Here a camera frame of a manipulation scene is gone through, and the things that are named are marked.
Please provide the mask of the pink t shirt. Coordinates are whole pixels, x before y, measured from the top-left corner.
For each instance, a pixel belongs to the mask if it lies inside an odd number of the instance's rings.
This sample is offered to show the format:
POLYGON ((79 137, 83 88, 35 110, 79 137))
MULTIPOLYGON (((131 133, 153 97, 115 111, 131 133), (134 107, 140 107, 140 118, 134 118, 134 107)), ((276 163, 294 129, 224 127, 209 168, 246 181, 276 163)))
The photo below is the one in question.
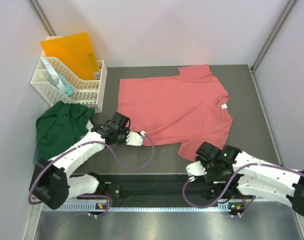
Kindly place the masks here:
POLYGON ((133 132, 146 132, 156 146, 180 144, 178 155, 193 162, 204 142, 222 149, 233 118, 228 91, 209 65, 178 68, 178 75, 125 78, 119 82, 117 111, 133 132))

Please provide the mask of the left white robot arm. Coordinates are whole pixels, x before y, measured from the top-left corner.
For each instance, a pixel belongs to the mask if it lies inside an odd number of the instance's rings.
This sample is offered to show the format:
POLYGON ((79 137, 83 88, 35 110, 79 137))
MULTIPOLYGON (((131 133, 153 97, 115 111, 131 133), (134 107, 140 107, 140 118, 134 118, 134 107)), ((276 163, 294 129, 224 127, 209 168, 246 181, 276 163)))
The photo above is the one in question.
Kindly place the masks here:
POLYGON ((72 174, 94 154, 110 149, 113 144, 127 145, 138 136, 130 131, 131 119, 115 112, 112 119, 87 129, 79 141, 55 156, 41 158, 34 166, 29 192, 30 205, 45 204, 52 210, 60 208, 68 199, 89 195, 101 198, 105 185, 97 174, 79 177, 72 174))

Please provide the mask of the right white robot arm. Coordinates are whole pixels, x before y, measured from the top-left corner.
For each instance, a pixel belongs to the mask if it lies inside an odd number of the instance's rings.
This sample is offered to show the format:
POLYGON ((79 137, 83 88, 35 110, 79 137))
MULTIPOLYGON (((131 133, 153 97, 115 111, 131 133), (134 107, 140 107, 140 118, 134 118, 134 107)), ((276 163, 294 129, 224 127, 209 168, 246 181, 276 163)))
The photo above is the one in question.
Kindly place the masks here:
POLYGON ((219 149, 204 142, 186 172, 189 176, 203 176, 206 182, 231 172, 235 177, 225 185, 229 197, 244 195, 276 201, 304 217, 304 169, 285 168, 230 145, 219 149))

